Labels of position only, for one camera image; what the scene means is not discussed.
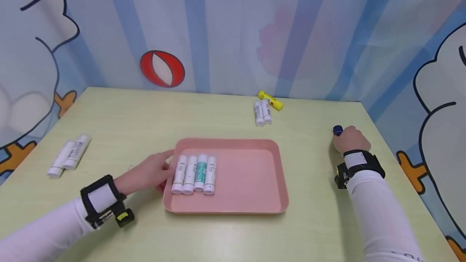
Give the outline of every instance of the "light green tabletop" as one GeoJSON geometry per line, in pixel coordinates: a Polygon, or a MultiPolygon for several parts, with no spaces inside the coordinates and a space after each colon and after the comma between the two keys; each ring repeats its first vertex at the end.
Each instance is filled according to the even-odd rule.
{"type": "Polygon", "coordinates": [[[362,261],[346,190],[336,188],[332,127],[355,125],[372,143],[386,180],[407,213],[426,261],[457,261],[413,186],[360,103],[282,99],[273,124],[255,127],[257,97],[87,88],[0,188],[0,238],[79,195],[105,174],[118,176],[184,137],[272,139],[280,147],[290,204],[278,216],[182,216],[154,190],[126,205],[137,222],[107,222],[62,261],[362,261]],[[46,172],[68,139],[92,141],[75,171],[46,172]]]}

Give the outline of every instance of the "stack of glue sticks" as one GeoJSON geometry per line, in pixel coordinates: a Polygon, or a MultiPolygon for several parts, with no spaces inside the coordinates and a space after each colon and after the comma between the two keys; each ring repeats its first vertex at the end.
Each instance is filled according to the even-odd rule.
{"type": "Polygon", "coordinates": [[[89,135],[82,134],[76,141],[67,141],[47,172],[47,175],[51,178],[58,178],[65,169],[76,169],[90,140],[91,137],[89,135]]]}
{"type": "Polygon", "coordinates": [[[259,91],[258,97],[261,101],[254,102],[254,116],[256,118],[256,125],[263,127],[264,124],[272,124],[272,115],[270,115],[270,106],[278,111],[283,108],[283,103],[279,102],[264,91],[259,91]]]}
{"type": "Polygon", "coordinates": [[[173,194],[193,194],[194,191],[212,195],[215,191],[217,158],[201,154],[199,156],[181,155],[175,169],[173,194]]]}

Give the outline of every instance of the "wrist strap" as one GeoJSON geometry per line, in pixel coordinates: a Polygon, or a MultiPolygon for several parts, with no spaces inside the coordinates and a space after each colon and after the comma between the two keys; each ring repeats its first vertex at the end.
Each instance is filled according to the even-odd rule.
{"type": "Polygon", "coordinates": [[[126,195],[120,193],[113,182],[111,175],[106,175],[91,185],[83,188],[80,192],[83,205],[88,213],[86,221],[94,228],[97,229],[104,224],[112,216],[115,216],[116,222],[122,228],[134,220],[134,214],[131,209],[126,209],[123,200],[126,195]],[[111,206],[102,209],[102,205],[93,205],[89,195],[93,192],[107,186],[110,188],[111,193],[114,195],[116,202],[111,206]]]}
{"type": "Polygon", "coordinates": [[[385,171],[380,166],[380,163],[375,155],[372,155],[368,151],[364,150],[352,150],[343,154],[343,157],[349,155],[356,156],[352,158],[356,160],[356,164],[347,164],[342,163],[337,166],[337,176],[335,176],[335,183],[338,188],[345,189],[347,182],[359,171],[362,170],[372,170],[380,174],[382,178],[385,178],[385,171]]]}

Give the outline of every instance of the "plastic tray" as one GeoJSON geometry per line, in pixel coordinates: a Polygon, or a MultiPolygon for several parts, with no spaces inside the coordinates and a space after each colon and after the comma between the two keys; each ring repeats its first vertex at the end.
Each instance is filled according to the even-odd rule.
{"type": "Polygon", "coordinates": [[[172,166],[180,155],[217,157],[215,194],[172,194],[167,180],[163,205],[172,213],[277,214],[289,204],[277,143],[269,139],[182,139],[175,146],[172,166]]]}

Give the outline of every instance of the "cartoon backdrop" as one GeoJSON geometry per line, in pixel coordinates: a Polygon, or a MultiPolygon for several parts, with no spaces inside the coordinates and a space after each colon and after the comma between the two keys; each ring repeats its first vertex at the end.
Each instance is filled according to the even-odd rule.
{"type": "Polygon", "coordinates": [[[0,183],[87,86],[361,101],[466,261],[466,0],[0,7],[0,183]]]}

